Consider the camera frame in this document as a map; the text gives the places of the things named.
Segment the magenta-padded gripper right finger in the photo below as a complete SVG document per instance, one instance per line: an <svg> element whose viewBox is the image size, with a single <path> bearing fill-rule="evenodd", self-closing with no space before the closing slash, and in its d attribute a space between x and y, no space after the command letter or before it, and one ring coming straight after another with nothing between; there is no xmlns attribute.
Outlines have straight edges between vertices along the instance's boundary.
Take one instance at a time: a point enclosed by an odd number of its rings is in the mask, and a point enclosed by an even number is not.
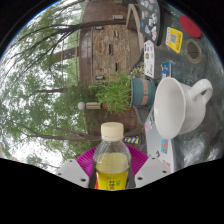
<svg viewBox="0 0 224 224"><path fill-rule="evenodd" d="M171 171L156 157L148 157L139 149L128 146L131 154L131 166L128 174L128 189L143 187L163 177Z"/></svg>

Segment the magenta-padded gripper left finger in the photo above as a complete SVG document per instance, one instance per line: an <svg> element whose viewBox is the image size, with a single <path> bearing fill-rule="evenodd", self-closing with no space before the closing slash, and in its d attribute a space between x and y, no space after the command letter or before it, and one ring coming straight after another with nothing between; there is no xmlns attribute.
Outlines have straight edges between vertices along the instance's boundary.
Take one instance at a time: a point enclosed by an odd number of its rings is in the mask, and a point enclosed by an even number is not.
<svg viewBox="0 0 224 224"><path fill-rule="evenodd" d="M78 186L97 189L98 182L94 169L93 155L95 149L91 148L77 159L68 159L56 175Z"/></svg>

